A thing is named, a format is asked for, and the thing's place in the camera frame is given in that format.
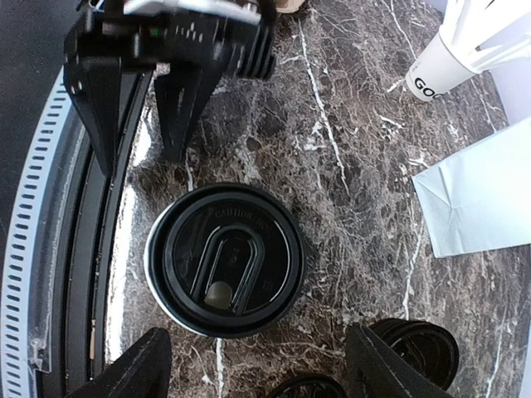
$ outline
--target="white cup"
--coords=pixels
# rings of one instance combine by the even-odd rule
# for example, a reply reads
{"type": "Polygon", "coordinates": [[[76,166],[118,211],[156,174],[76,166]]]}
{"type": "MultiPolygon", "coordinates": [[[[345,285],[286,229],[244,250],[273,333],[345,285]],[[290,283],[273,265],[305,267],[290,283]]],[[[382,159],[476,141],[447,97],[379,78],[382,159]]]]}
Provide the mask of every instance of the white cup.
{"type": "Polygon", "coordinates": [[[478,73],[458,60],[438,32],[407,72],[406,83],[419,100],[429,102],[478,73]]]}

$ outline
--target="white paper cup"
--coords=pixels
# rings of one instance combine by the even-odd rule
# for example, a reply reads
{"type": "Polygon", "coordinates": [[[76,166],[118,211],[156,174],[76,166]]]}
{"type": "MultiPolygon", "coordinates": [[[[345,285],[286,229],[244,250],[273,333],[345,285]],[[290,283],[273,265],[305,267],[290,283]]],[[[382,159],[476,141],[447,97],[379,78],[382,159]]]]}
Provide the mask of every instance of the white paper cup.
{"type": "Polygon", "coordinates": [[[463,65],[437,33],[407,72],[406,83],[419,100],[429,102],[474,75],[477,73],[463,65]]]}

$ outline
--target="marble countertop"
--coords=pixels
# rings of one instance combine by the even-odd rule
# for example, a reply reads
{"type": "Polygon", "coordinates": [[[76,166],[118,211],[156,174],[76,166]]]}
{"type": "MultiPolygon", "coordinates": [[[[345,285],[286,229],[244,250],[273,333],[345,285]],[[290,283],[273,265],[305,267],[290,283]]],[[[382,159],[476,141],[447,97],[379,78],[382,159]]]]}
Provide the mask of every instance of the marble countertop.
{"type": "Polygon", "coordinates": [[[425,319],[460,346],[456,397],[519,393],[529,333],[529,250],[434,258],[411,177],[506,125],[490,75],[430,104],[403,86],[441,15],[420,0],[309,0],[282,16],[271,81],[223,80],[185,164],[162,159],[150,89],[115,233],[108,362],[153,326],[173,340],[171,397],[262,397],[305,372],[346,385],[348,326],[425,319]],[[144,277],[159,213],[212,182],[262,187],[309,244],[303,293],[267,332],[235,341],[173,323],[144,277]]]}

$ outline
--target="black cup lid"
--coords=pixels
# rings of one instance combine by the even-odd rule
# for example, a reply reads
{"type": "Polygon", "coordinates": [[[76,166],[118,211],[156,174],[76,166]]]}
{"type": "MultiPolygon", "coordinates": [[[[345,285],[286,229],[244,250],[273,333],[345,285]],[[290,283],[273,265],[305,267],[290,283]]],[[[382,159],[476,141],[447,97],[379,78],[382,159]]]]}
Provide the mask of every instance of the black cup lid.
{"type": "Polygon", "coordinates": [[[295,300],[304,251],[291,214],[252,187],[217,184],[160,217],[147,245],[155,297],[186,328],[241,337],[266,328],[295,300]]]}
{"type": "Polygon", "coordinates": [[[347,398],[343,387],[324,375],[298,376],[276,387],[267,398],[347,398]]]}
{"type": "Polygon", "coordinates": [[[459,348],[446,329],[423,321],[384,319],[371,329],[405,362],[442,390],[459,367],[459,348]]]}

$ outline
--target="robotic arm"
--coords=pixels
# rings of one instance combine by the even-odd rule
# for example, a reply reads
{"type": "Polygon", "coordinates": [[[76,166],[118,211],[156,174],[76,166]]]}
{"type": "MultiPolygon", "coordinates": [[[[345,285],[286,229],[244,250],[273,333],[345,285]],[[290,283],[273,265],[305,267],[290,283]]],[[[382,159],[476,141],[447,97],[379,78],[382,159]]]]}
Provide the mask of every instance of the robotic arm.
{"type": "Polygon", "coordinates": [[[164,150],[178,162],[221,77],[269,79],[276,19],[271,0],[240,7],[217,0],[107,0],[86,7],[65,39],[64,83],[104,175],[119,146],[124,72],[170,72],[155,82],[164,150]]]}

